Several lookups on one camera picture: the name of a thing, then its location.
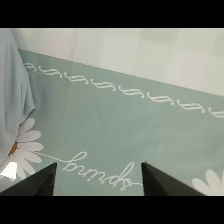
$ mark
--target white daisy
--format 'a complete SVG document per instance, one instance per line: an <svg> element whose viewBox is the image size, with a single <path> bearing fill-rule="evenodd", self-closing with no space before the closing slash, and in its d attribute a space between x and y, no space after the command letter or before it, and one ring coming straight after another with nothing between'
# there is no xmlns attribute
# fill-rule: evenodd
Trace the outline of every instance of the white daisy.
<svg viewBox="0 0 224 224"><path fill-rule="evenodd" d="M12 155L8 156L1 167L1 170L3 170L10 162L17 163L16 173L21 179L26 178L25 171L30 175L35 173L28 161L33 163L42 162L41 158L34 152L42 150L43 145L38 142L33 142L41 136L41 132L29 131L34 123L35 120L29 118L19 127L18 137L16 138L17 149Z"/></svg>
<svg viewBox="0 0 224 224"><path fill-rule="evenodd" d="M192 180L194 188L207 196L224 196L224 172L222 178L219 179L218 175L212 171L206 171L207 184L197 178Z"/></svg>

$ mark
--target sleeve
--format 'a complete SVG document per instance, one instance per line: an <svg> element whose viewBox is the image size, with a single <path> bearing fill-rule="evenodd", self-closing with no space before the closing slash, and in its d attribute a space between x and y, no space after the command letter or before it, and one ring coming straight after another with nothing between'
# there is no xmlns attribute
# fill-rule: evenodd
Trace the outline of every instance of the sleeve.
<svg viewBox="0 0 224 224"><path fill-rule="evenodd" d="M34 108L29 75L12 33L0 28L0 165L16 140L19 125Z"/></svg>

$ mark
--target flower petal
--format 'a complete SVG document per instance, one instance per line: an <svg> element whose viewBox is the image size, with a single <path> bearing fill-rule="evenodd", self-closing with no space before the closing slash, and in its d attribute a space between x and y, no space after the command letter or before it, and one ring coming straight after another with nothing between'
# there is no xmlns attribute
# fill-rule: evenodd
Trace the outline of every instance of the flower petal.
<svg viewBox="0 0 224 224"><path fill-rule="evenodd" d="M33 169L33 167L29 164L29 162L27 162L25 159L23 159L21 161L21 163L19 164L28 174L32 175L35 173L35 170Z"/></svg>
<svg viewBox="0 0 224 224"><path fill-rule="evenodd" d="M212 170L207 170L206 171L206 180L208 182L208 186L210 190L216 194L222 192L222 183L221 180L219 179L218 175L212 171Z"/></svg>
<svg viewBox="0 0 224 224"><path fill-rule="evenodd" d="M19 150L26 150L26 151L40 151L44 148L44 146L38 142L24 142L24 143L18 143L17 149Z"/></svg>
<svg viewBox="0 0 224 224"><path fill-rule="evenodd" d="M17 137L17 142L31 142L41 136L40 131L29 131Z"/></svg>
<svg viewBox="0 0 224 224"><path fill-rule="evenodd" d="M42 162L42 159L39 156L37 156L36 154L29 152L29 151L23 151L23 156L25 159L27 159L33 163L41 163Z"/></svg>
<svg viewBox="0 0 224 224"><path fill-rule="evenodd" d="M33 118L28 118L26 121L24 121L19 127L18 136L29 131L33 127L34 123L35 123L35 120Z"/></svg>
<svg viewBox="0 0 224 224"><path fill-rule="evenodd" d="M204 195L210 195L209 187L202 180L194 178L192 180L192 184L197 191L201 192Z"/></svg>
<svg viewBox="0 0 224 224"><path fill-rule="evenodd" d="M25 174L23 168L19 164L17 166L17 174L22 180L24 180L26 178L26 174Z"/></svg>

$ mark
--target daisy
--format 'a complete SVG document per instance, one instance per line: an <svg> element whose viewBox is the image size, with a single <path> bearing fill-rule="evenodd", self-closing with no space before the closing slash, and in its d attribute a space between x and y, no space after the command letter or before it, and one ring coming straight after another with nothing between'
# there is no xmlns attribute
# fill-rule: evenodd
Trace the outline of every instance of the daisy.
<svg viewBox="0 0 224 224"><path fill-rule="evenodd" d="M41 136L40 131L29 131L35 123L33 118L27 119L20 127L16 138L16 150L12 155L9 155L1 166L0 171L10 163L17 163L17 175L23 180L26 178L26 173L32 175L35 173L30 162L41 163L41 158L34 152L43 149L43 145L38 142L33 142Z"/></svg>
<svg viewBox="0 0 224 224"><path fill-rule="evenodd" d="M224 172L220 179L214 171L207 170L206 180L207 183L194 178L192 180L194 188L207 196L224 196Z"/></svg>

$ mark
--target decorative border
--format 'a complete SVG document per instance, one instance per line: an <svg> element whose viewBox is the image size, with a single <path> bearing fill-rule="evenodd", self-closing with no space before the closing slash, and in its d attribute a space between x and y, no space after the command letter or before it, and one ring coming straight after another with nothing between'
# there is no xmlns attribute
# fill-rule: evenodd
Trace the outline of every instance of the decorative border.
<svg viewBox="0 0 224 224"><path fill-rule="evenodd" d="M34 69L35 72L37 71L37 68L33 64L31 64L31 63L24 63L24 66L27 69ZM61 74L56 69L43 70L43 69L41 69L41 66L38 66L38 69L44 75L59 75L60 78L62 78L63 75L64 75L64 77L67 78L70 82L84 81L86 85L89 84L89 81L84 76L80 76L80 75L78 75L78 76L67 76L66 72ZM94 82L93 79L91 79L90 82L91 82L91 84L93 84L94 86L96 86L99 89L102 89L102 88L112 88L113 91L117 91L117 88L110 82L96 83L96 82ZM139 89L127 89L127 90L124 90L119 85L118 86L118 90L120 90L122 93L124 93L125 95L128 95L128 96L141 95L142 99L145 98L145 95ZM156 103L170 102L171 106L175 105L174 101L169 96L154 96L153 97L153 96L150 96L149 92L147 92L147 97L150 100L152 100L153 102L156 102ZM177 103L177 105L182 107L184 110L201 110L201 113L205 113L206 112L206 110L202 107L202 105L198 104L198 103L181 104L179 99L177 100L176 103ZM212 114L214 117L224 118L224 111L214 112L214 111L212 111L211 107L208 107L208 112L210 114Z"/></svg>

